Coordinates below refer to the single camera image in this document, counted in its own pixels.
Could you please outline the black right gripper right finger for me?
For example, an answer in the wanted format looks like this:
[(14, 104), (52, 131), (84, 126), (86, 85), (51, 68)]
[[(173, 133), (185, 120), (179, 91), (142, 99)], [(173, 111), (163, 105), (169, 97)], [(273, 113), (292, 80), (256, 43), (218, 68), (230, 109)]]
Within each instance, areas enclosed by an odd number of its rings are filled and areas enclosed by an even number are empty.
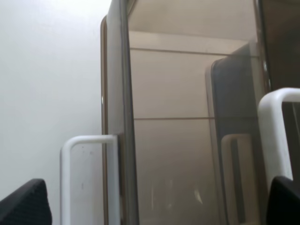
[(277, 176), (272, 180), (268, 200), (269, 225), (300, 223), (300, 186), (293, 180)]

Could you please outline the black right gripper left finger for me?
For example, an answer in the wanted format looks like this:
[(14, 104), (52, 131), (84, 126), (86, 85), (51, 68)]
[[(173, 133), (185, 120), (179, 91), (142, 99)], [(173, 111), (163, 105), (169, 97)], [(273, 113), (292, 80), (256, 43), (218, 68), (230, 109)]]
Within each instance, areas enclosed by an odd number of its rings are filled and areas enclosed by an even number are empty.
[(0, 201), (2, 225), (51, 225), (52, 213), (43, 179), (31, 179)]

